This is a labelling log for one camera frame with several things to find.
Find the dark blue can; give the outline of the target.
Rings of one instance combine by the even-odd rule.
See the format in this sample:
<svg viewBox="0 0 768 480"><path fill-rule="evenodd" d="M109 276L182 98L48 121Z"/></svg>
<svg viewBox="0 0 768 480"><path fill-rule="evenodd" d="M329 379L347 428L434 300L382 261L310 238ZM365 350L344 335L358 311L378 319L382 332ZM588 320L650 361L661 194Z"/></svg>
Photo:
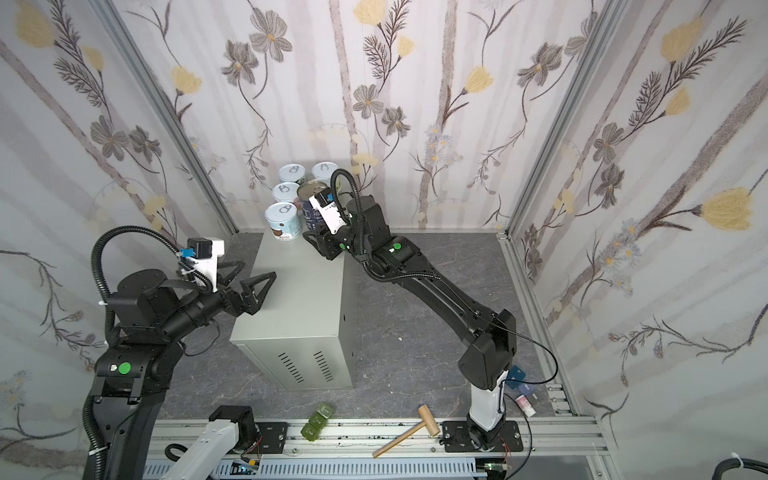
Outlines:
<svg viewBox="0 0 768 480"><path fill-rule="evenodd" d="M304 220L309 231L315 231L325 224L322 214L311 203L311 199L326 189L328 185L321 180L306 181L297 190Z"/></svg>

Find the teal label can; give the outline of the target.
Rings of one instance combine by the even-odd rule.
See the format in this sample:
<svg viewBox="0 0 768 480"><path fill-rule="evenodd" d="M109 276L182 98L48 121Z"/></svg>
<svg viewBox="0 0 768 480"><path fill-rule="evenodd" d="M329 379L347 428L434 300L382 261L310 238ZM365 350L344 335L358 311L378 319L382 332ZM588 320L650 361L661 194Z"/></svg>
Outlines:
<svg viewBox="0 0 768 480"><path fill-rule="evenodd" d="M293 241L302 234L297 207L291 202L270 205L265 210L265 219L273 236L279 241Z"/></svg>

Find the pink label can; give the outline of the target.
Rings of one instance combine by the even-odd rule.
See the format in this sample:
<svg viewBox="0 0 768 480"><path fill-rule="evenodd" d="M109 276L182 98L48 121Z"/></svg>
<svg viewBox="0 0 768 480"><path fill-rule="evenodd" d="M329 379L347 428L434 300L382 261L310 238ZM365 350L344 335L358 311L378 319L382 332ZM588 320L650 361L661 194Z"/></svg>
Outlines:
<svg viewBox="0 0 768 480"><path fill-rule="evenodd" d="M298 196L300 185L295 182L281 182L273 187L272 197L276 202L292 203L297 209L301 208L301 201Z"/></svg>

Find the green label can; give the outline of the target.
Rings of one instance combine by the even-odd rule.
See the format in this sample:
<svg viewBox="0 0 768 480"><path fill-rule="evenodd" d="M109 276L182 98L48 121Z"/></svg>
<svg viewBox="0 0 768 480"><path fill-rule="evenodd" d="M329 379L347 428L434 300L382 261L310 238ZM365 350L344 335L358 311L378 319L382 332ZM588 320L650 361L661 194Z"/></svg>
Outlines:
<svg viewBox="0 0 768 480"><path fill-rule="evenodd" d="M315 180L328 184L331 181L333 173L338 169L338 165L332 161L323 161L315 164L311 173Z"/></svg>

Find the blue brown label can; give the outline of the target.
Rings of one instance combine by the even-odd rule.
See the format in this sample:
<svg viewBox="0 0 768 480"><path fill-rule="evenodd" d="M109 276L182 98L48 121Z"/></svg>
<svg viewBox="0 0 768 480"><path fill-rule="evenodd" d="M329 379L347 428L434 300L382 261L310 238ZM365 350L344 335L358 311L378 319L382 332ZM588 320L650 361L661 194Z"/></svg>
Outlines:
<svg viewBox="0 0 768 480"><path fill-rule="evenodd" d="M307 180L307 172L303 165L290 163L279 168L278 177L281 183L303 184Z"/></svg>

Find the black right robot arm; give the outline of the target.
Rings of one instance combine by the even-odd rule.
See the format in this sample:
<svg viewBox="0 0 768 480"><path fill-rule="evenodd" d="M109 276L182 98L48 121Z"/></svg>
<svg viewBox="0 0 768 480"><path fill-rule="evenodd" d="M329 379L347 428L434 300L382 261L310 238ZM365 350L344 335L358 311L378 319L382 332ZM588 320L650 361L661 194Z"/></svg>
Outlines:
<svg viewBox="0 0 768 480"><path fill-rule="evenodd" d="M495 312L474 300L442 275L418 246L393 235L380 206L371 196L352 198L342 210L329 188L310 197L310 205L325 225L306 240L326 259L342 253L361 265L379 283L391 283L410 292L440 317L466 346L458 368L471 384L467 434L478 450L490 450L501 441L506 419L504 385L523 339L544 350L542 343L516 331L511 312Z"/></svg>

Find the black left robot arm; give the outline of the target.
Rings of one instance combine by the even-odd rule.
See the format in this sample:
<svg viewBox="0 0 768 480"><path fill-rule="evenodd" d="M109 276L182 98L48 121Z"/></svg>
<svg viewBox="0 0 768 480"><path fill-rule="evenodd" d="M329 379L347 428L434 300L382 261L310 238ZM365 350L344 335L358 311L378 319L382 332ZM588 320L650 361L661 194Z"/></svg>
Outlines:
<svg viewBox="0 0 768 480"><path fill-rule="evenodd" d="M108 330L108 348L95 364L84 402L82 420L90 443L84 476L138 479L174 369L185 353L184 338L221 312L257 313L277 275L247 278L234 290L231 276L213 287L145 269L110 291L99 260L92 270L107 312L119 321Z"/></svg>

